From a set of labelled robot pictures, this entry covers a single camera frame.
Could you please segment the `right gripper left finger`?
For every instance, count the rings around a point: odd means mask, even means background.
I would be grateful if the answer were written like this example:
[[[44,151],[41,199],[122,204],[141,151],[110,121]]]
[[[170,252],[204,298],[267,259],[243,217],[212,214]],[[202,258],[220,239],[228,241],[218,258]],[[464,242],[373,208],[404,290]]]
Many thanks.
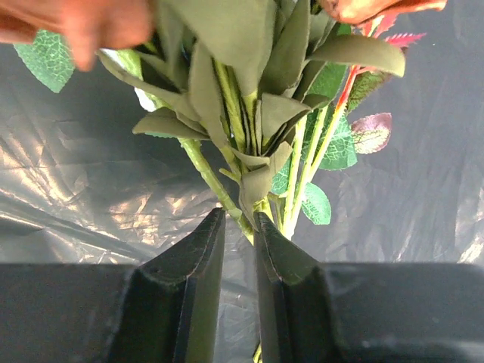
[[[111,362],[213,361],[225,248],[225,211],[134,270]]]

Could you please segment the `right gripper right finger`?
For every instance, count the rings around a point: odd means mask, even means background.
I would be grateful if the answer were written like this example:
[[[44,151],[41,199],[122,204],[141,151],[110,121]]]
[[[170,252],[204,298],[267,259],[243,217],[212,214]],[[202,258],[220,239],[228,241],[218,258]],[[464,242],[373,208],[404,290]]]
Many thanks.
[[[321,264],[254,215],[260,346],[264,362],[342,362]]]

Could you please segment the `black wrapping paper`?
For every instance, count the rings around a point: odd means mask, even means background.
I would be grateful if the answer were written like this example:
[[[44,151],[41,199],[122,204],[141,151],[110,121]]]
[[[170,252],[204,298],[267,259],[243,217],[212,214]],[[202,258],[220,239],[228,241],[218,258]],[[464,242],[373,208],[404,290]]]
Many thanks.
[[[321,264],[342,362],[483,360],[483,3],[401,14],[405,73],[355,122],[385,148],[316,172],[331,220],[286,237]],[[254,237],[176,138],[136,135],[130,85],[96,60],[53,92],[1,40],[1,360],[111,362],[136,268],[225,211],[213,361],[264,362]]]

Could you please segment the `artificial flower bouquet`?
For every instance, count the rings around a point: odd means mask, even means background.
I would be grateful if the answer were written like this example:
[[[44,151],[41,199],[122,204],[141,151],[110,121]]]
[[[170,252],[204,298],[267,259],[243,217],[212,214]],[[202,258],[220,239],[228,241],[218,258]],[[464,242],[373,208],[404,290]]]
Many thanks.
[[[1,40],[59,92],[100,61],[135,90],[136,135],[176,138],[242,232],[254,215],[292,237],[331,220],[316,172],[387,145],[392,116],[348,121],[405,73],[401,14],[444,1],[3,1]]]

